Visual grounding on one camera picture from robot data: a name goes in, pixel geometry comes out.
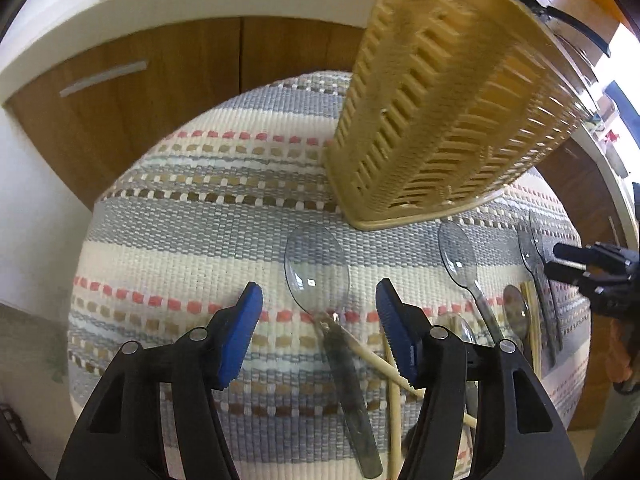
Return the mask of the person's hand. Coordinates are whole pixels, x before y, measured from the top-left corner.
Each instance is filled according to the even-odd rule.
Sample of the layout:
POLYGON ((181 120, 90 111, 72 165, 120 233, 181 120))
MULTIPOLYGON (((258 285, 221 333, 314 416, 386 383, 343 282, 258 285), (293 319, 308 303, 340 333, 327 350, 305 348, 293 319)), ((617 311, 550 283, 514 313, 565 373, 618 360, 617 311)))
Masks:
POLYGON ((605 369, 614 390, 623 396, 639 391, 639 381, 634 379, 634 360, 638 355, 638 327, 612 318, 605 369))

